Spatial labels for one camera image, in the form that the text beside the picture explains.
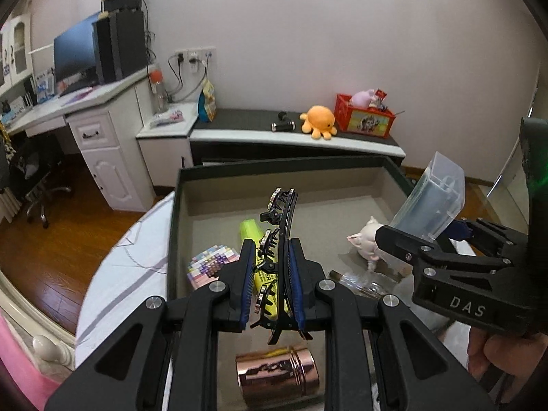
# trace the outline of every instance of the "wooden bedpost knob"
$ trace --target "wooden bedpost knob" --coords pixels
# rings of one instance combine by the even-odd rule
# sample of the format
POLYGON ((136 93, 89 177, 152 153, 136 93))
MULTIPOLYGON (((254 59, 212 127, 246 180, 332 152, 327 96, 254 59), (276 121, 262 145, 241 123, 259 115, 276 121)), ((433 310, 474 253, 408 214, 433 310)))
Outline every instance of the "wooden bedpost knob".
POLYGON ((46 362, 58 362, 63 366, 69 366, 71 363, 71 353, 62 343, 54 344, 44 335, 37 335, 32 339, 32 347, 35 354, 46 362))

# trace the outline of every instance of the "glass door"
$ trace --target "glass door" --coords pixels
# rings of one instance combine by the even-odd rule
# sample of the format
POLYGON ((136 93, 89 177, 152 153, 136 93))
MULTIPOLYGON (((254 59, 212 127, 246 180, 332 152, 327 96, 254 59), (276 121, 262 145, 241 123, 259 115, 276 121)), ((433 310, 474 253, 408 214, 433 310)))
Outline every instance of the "glass door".
POLYGON ((32 74, 30 14, 23 14, 11 20, 9 65, 12 85, 32 74))
POLYGON ((0 29, 0 97, 12 87, 9 67, 9 22, 0 29))

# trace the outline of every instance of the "drawer handle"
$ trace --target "drawer handle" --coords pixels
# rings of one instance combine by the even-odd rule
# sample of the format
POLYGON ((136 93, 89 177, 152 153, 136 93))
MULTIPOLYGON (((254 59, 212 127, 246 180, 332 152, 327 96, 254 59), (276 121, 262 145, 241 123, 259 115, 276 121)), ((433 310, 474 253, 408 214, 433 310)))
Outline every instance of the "drawer handle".
POLYGON ((99 131, 95 131, 93 134, 87 135, 86 133, 82 134, 82 139, 89 139, 90 137, 99 136, 99 131))

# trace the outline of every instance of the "clear plastic container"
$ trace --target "clear plastic container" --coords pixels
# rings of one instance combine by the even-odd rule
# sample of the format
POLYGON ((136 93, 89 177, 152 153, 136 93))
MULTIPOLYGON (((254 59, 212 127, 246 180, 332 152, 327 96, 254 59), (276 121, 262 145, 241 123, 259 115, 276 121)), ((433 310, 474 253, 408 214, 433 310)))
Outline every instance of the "clear plastic container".
POLYGON ((436 152, 391 227, 434 241, 464 207, 464 171, 436 152))
POLYGON ((396 286, 396 282, 383 275, 382 273, 366 271, 364 274, 357 275, 352 272, 346 272, 341 275, 332 270, 329 277, 349 288, 357 295, 368 296, 369 298, 379 299, 383 295, 388 295, 396 286))

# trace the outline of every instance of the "desk drawer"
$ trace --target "desk drawer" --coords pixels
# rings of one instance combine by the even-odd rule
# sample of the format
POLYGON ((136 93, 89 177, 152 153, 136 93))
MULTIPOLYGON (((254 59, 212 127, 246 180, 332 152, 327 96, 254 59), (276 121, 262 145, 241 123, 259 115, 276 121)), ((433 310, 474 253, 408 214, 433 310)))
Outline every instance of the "desk drawer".
POLYGON ((68 121, 80 150, 118 146, 108 111, 76 114, 68 121))

